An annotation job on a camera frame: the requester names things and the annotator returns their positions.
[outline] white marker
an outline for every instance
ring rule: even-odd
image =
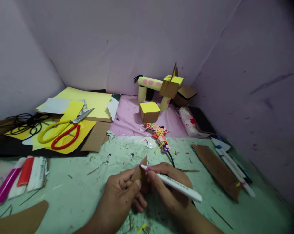
[[[140,167],[145,169],[146,172],[149,172],[150,169],[148,166],[140,164]],[[202,203],[202,196],[198,194],[196,191],[192,190],[191,188],[177,182],[176,180],[173,180],[172,178],[169,178],[166,175],[159,174],[157,175],[160,177],[160,179],[167,185],[171,186],[172,188],[176,189],[177,191],[181,192],[185,196],[191,198],[192,200]]]

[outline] red scissor handle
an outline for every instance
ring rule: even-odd
[[[74,125],[73,125],[73,127],[72,128],[70,128],[69,130],[67,130],[67,131],[65,131],[63,134],[61,134],[59,137],[57,137],[54,141],[53,141],[53,143],[52,143],[52,149],[54,149],[54,150],[62,150],[62,149],[64,149],[64,148],[67,148],[69,145],[71,145],[71,144],[73,144],[73,142],[75,142],[75,140],[78,138],[78,136],[79,136],[79,133],[80,133],[80,125],[79,125],[79,123],[75,123]],[[67,135],[67,134],[69,134],[70,132],[72,132],[74,129],[76,129],[77,128],[77,130],[76,130],[76,134],[75,134],[75,136],[74,136],[74,138],[69,142],[69,143],[67,143],[67,144],[65,144],[65,145],[63,145],[63,146],[55,146],[55,144],[61,139],[61,138],[63,138],[65,135]]]

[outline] lavender wall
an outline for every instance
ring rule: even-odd
[[[64,85],[13,0],[0,0],[0,119],[25,112]]]
[[[191,84],[241,0],[19,0],[68,86],[138,93],[177,62]]]
[[[217,131],[294,207],[294,12],[244,0],[194,82]]]

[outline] scissors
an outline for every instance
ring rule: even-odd
[[[90,109],[90,110],[88,110],[88,111],[86,111],[86,112],[84,112],[83,114],[81,114],[80,116],[78,116],[75,120],[73,120],[73,121],[71,121],[71,120],[65,120],[65,121],[60,121],[60,122],[56,122],[56,123],[53,123],[53,124],[51,124],[51,125],[49,125],[47,128],[45,128],[45,129],[43,129],[41,132],[40,132],[40,134],[39,134],[39,136],[38,136],[38,142],[40,142],[41,144],[45,144],[45,143],[48,143],[48,142],[50,142],[50,141],[52,141],[52,140],[54,140],[55,138],[55,140],[53,141],[53,143],[52,143],[52,149],[54,149],[54,150],[62,150],[62,149],[64,149],[64,148],[67,148],[69,145],[71,145],[73,142],[75,142],[75,140],[78,138],[78,136],[79,136],[79,133],[80,133],[80,125],[79,125],[79,122],[80,121],[82,121],[86,116],[88,116],[89,114],[90,114],[90,112],[92,112],[93,111],[93,109],[94,108],[92,108],[92,109]],[[46,140],[43,140],[43,136],[44,136],[44,134],[48,131],[48,130],[50,130],[50,129],[52,129],[54,126],[57,126],[57,125],[61,125],[61,124],[66,124],[66,125],[64,125],[60,130],[59,130],[59,132],[57,132],[55,135],[53,135],[52,137],[50,137],[50,138],[48,138],[48,139],[46,139]],[[61,134],[62,133],[62,131],[63,130],[65,130],[70,124],[73,124],[73,127],[72,128],[70,128],[69,130],[67,130],[67,131],[65,131],[63,134]],[[63,146],[55,146],[56,145],[56,143],[61,139],[61,138],[63,138],[65,135],[67,135],[67,134],[69,134],[70,132],[72,132],[74,129],[76,129],[77,128],[77,130],[76,130],[76,134],[75,134],[75,136],[74,136],[74,138],[69,142],[69,143],[67,143],[67,144],[65,144],[65,145],[63,145]]]

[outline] pink tablecloth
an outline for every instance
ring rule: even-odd
[[[161,100],[162,98],[153,98],[153,101],[158,105],[160,105]],[[140,129],[144,129],[144,125],[142,124],[138,112],[138,96],[121,95],[118,110],[110,130],[113,131],[116,136],[150,137],[150,132],[140,131]],[[156,121],[155,124],[163,125],[169,130],[166,137],[191,137],[187,134],[180,117],[176,114],[173,104],[170,104],[166,111],[160,112],[158,121]]]

